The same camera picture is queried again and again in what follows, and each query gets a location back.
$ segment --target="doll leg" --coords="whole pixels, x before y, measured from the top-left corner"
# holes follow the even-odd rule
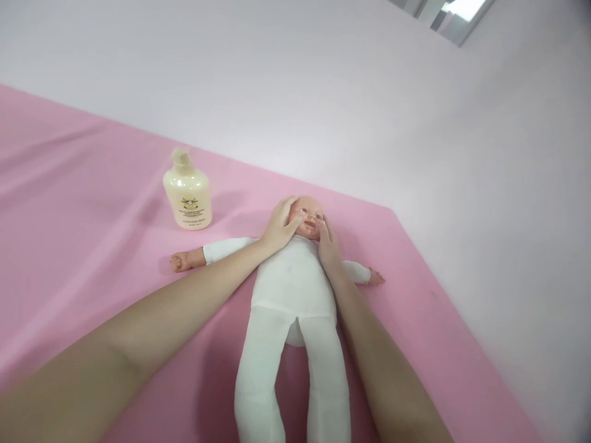
[[[335,321],[310,317],[299,322],[310,368],[308,443],[349,443],[349,385]]]
[[[236,377],[234,411],[241,443],[284,443],[275,379],[290,314],[253,306]]]

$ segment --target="cream-colored bottle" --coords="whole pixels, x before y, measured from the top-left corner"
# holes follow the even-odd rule
[[[181,228],[197,230],[211,223],[211,198],[207,175],[195,169],[186,149],[172,152],[174,166],[164,174],[164,189],[174,218]]]

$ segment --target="doll face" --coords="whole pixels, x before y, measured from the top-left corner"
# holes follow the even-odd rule
[[[303,212],[305,216],[302,223],[297,227],[295,233],[309,238],[310,240],[318,240],[320,238],[320,222],[324,218],[322,205],[312,197],[300,197],[291,206],[287,222],[291,222],[291,220],[301,212]]]

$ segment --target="white onesie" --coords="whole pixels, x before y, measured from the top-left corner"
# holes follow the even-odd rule
[[[229,239],[203,247],[207,264],[256,239]],[[357,283],[371,272],[344,262]],[[351,418],[345,362],[336,331],[337,315],[318,246],[295,235],[260,266],[252,291],[251,316],[236,379],[235,414],[241,443],[284,443],[275,397],[283,346],[306,346],[310,370],[308,443],[348,443]]]

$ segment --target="pink sheet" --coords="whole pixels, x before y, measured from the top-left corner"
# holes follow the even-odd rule
[[[392,211],[194,149],[214,221],[184,231],[161,185],[179,143],[0,86],[0,383],[6,387],[152,290],[172,252],[257,236],[285,195],[325,206],[345,258],[379,269],[369,303],[457,443],[540,442]],[[371,221],[371,229],[355,226]],[[236,442],[233,392],[251,276],[126,410],[106,442]],[[377,442],[345,350],[353,442]],[[277,392],[288,442],[305,441],[304,349],[286,347]]]

